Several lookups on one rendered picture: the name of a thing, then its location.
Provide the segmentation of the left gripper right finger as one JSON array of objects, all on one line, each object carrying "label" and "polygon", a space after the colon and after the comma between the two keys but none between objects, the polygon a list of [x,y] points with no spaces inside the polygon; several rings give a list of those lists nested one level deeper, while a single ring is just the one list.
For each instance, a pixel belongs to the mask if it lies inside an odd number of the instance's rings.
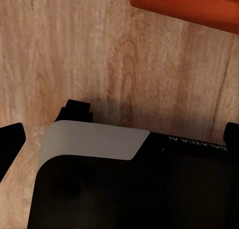
[{"label": "left gripper right finger", "polygon": [[239,124],[228,122],[223,140],[239,162]]}]

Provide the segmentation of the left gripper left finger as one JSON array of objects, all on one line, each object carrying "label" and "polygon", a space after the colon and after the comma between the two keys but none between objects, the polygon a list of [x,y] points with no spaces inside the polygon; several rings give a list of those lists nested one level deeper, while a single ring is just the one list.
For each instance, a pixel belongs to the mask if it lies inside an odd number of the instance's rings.
[{"label": "left gripper left finger", "polygon": [[0,182],[26,141],[22,123],[0,128]]}]

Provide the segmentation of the storage box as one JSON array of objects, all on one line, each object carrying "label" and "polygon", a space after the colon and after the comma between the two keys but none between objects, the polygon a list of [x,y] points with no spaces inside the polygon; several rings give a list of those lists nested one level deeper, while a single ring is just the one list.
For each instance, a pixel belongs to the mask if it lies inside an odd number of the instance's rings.
[{"label": "storage box", "polygon": [[239,0],[131,0],[130,5],[239,34]]}]

